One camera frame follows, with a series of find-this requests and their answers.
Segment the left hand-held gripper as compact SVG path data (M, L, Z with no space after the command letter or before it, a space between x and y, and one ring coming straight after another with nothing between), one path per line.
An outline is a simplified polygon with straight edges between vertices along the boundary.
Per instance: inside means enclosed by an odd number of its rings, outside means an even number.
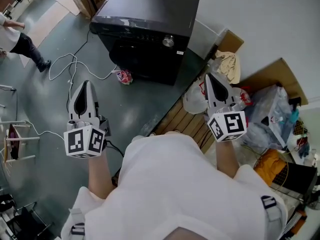
M95 158L102 155L111 135L107 118L98 115L95 88L85 80L74 92L68 105L69 121L63 133L65 153L73 158Z

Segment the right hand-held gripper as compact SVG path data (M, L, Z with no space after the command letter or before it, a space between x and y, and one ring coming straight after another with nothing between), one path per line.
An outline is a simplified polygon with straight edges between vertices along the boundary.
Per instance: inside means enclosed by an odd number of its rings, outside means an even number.
M218 73L207 73L204 87L208 101L207 126L215 140L232 141L246 134L247 121L244 109L247 105L243 102L232 103L234 90L227 79Z

